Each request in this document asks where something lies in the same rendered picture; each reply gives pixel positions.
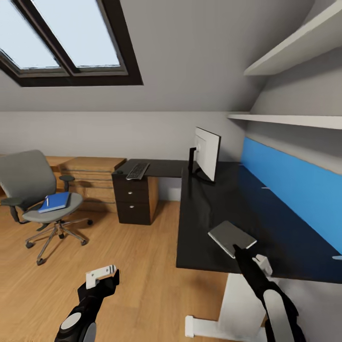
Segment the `keyboard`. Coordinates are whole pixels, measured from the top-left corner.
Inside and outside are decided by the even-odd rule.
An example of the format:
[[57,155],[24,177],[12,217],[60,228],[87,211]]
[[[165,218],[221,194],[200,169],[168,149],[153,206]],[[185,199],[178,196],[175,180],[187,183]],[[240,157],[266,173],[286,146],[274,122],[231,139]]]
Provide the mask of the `keyboard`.
[[126,178],[127,179],[142,179],[148,165],[149,163],[137,163]]

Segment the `folder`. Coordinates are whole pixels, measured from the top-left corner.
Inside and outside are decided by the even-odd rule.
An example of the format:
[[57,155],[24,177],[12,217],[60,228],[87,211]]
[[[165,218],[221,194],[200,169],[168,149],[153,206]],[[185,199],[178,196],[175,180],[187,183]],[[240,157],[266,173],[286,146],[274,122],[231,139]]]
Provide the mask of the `folder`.
[[[62,192],[58,194],[52,194],[47,195],[45,200],[42,202],[41,207],[39,208],[38,212],[46,212],[46,211],[52,211],[56,209],[61,209],[66,207],[68,197],[70,192]],[[48,205],[47,205],[47,199],[48,199]]]

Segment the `monitor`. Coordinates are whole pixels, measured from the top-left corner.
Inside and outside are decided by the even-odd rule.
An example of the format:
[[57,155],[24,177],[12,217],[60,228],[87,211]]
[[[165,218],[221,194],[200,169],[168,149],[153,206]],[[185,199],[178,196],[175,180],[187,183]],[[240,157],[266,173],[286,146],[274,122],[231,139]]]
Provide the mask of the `monitor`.
[[[202,181],[215,184],[221,136],[195,127],[194,147],[190,148],[189,176],[197,176]],[[204,173],[212,180],[207,181],[192,173],[193,161],[196,161]]]

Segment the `notebook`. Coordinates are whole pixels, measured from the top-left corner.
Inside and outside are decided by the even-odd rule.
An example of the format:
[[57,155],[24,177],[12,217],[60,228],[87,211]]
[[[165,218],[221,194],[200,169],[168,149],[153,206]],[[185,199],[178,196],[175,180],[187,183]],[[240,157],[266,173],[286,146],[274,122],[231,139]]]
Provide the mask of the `notebook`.
[[235,258],[235,249],[233,244],[236,244],[240,249],[244,249],[249,248],[256,243],[255,238],[251,237],[227,220],[213,228],[208,234],[232,258]]

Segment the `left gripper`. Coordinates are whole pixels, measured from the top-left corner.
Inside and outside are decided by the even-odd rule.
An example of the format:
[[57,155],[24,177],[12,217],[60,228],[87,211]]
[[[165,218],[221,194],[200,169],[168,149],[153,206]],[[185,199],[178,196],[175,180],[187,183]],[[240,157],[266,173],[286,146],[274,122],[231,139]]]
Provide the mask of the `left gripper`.
[[104,297],[113,295],[117,285],[119,285],[119,269],[117,269],[114,276],[99,280],[96,287],[87,289],[85,284],[79,287],[77,290],[79,302],[82,302],[87,297],[95,297],[99,300],[101,307]]

